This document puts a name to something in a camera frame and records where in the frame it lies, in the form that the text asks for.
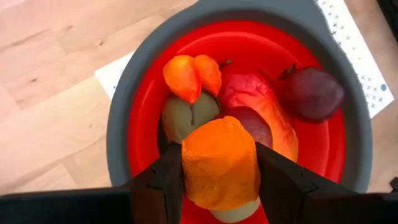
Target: green fruit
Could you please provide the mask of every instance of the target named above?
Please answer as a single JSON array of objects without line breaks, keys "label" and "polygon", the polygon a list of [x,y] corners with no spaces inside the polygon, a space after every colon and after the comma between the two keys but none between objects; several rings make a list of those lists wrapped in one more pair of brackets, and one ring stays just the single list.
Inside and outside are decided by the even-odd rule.
[{"label": "green fruit", "polygon": [[176,96],[166,101],[162,112],[162,121],[166,138],[169,141],[181,143],[192,131],[211,121],[220,113],[217,102],[207,93],[199,96],[194,107],[194,124],[190,104]]}]

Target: wooden floor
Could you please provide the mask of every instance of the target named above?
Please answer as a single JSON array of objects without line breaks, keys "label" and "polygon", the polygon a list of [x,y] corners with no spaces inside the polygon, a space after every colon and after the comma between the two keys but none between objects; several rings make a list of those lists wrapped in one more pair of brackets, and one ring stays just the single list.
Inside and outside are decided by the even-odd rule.
[{"label": "wooden floor", "polygon": [[[109,186],[110,101],[97,68],[194,0],[0,0],[0,194]],[[347,0],[395,98],[398,44],[372,0]],[[371,191],[398,175],[398,107],[372,120]]]}]

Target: white paper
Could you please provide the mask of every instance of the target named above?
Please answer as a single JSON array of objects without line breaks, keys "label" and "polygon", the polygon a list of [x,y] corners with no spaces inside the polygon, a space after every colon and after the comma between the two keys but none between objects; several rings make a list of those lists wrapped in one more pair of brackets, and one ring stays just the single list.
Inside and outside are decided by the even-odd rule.
[{"label": "white paper", "polygon": [[[344,0],[314,1],[325,15],[331,35],[343,49],[357,73],[368,102],[369,115],[372,118],[391,103],[394,97],[388,89]],[[95,71],[95,77],[110,98],[113,97],[120,76],[133,53],[131,52]]]}]

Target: plastic fruit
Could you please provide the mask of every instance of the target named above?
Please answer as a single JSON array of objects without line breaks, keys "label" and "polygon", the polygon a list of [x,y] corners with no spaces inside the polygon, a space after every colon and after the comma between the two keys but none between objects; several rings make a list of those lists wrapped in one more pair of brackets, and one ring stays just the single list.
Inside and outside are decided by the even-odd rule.
[{"label": "plastic fruit", "polygon": [[290,69],[277,82],[282,106],[293,116],[319,123],[341,106],[344,90],[326,71],[315,67]]},{"label": "plastic fruit", "polygon": [[201,80],[195,61],[189,55],[178,55],[163,68],[164,80],[179,98],[193,104],[201,92]]},{"label": "plastic fruit", "polygon": [[234,117],[210,121],[182,141],[185,195],[201,208],[227,210],[258,198],[256,145]]},{"label": "plastic fruit", "polygon": [[195,65],[201,77],[203,88],[218,96],[221,88],[221,72],[217,62],[207,55],[195,57]]},{"label": "plastic fruit", "polygon": [[207,93],[201,93],[193,107],[195,124],[191,123],[192,113],[189,103],[176,96],[167,99],[162,112],[162,122],[169,142],[181,143],[193,130],[211,121],[220,113],[217,102]]},{"label": "plastic fruit", "polygon": [[221,114],[221,117],[232,116],[239,120],[246,131],[250,133],[254,141],[272,148],[272,134],[269,125],[252,108],[237,106],[228,109]]},{"label": "plastic fruit", "polygon": [[221,72],[221,107],[224,110],[236,106],[254,109],[271,129],[272,149],[297,162],[299,143],[296,133],[266,79],[254,67],[238,62],[226,65]]}]

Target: red bowl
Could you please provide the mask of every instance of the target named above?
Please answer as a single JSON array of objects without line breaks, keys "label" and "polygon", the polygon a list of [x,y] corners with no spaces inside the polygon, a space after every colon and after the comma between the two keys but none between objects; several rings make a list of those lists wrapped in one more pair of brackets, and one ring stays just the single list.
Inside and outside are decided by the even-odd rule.
[{"label": "red bowl", "polygon": [[[147,69],[131,105],[127,130],[129,166],[134,175],[158,157],[158,122],[170,96],[162,70],[175,55],[206,54],[219,62],[232,60],[261,67],[276,78],[297,62],[299,67],[320,67],[317,59],[298,40],[272,26],[253,21],[216,22],[195,29],[170,44]],[[317,174],[339,182],[345,162],[345,129],[342,111],[322,124],[294,120],[298,137],[298,163]],[[259,209],[240,223],[264,223]],[[220,223],[185,198],[181,223]]]}]

